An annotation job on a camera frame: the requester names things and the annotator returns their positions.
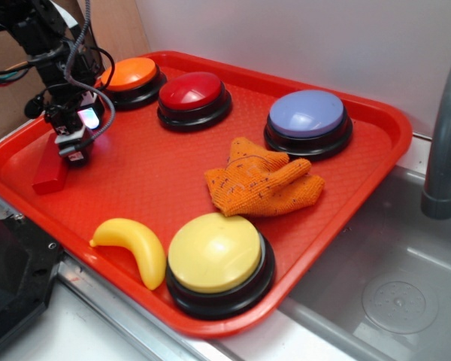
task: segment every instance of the red tray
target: red tray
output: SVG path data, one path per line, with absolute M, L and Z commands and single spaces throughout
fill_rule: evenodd
M 103 221 L 125 217 L 150 227 L 167 251 L 180 227 L 216 211 L 204 173 L 225 167 L 232 139 L 245 136 L 265 146 L 262 134 L 272 104 L 294 91 L 321 88 L 182 53 L 147 57 L 169 80 L 190 71 L 218 75 L 232 94 L 228 118 L 204 131 L 176 133 L 160 126 L 156 103 L 119 112 L 95 142 L 87 167 L 71 169 L 64 190 L 44 196 L 35 194 L 31 184 L 51 127 L 33 121 L 0 143 L 0 196 L 171 328 L 201 338 L 232 335 L 280 304 L 407 150 L 412 129 L 388 105 L 329 90 L 343 101 L 354 133 L 346 150 L 313 164 L 311 173 L 325 179 L 318 203 L 280 217 L 250 219 L 274 249 L 277 273 L 271 291 L 236 317 L 197 320 L 176 308 L 165 282 L 154 291 L 142 284 L 130 252 L 91 248 L 89 239 Z

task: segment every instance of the red block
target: red block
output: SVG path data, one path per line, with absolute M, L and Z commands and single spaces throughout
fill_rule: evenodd
M 67 178 L 68 163 L 59 155 L 55 139 L 56 134 L 50 134 L 32 183 L 40 195 L 62 190 Z

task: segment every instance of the yellow banana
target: yellow banana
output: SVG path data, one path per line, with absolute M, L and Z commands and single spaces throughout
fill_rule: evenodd
M 147 226 L 126 218 L 112 218 L 95 230 L 90 246 L 119 246 L 130 250 L 142 281 L 149 290 L 165 278 L 166 258 L 162 243 Z

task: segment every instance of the white wall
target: white wall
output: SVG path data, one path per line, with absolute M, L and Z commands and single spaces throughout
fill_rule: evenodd
M 451 66 L 451 0 L 137 0 L 177 50 L 391 104 L 431 135 Z

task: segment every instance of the gray faucet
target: gray faucet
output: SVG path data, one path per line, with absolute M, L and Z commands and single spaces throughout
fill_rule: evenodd
M 451 70 L 437 113 L 421 209 L 430 218 L 451 218 Z

